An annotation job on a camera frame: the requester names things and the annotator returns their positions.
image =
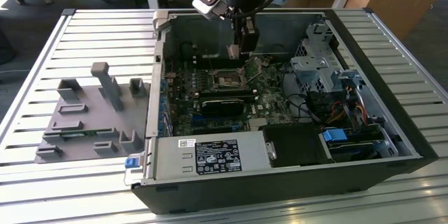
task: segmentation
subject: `barcode sticker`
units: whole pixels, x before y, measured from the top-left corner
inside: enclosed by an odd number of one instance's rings
[[[196,139],[178,139],[178,148],[194,147]]]

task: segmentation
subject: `warning symbols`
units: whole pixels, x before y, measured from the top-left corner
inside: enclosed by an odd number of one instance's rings
[[[196,143],[194,151],[198,175],[242,170],[236,140]]]
[[[205,163],[205,157],[204,156],[197,157],[197,163]]]

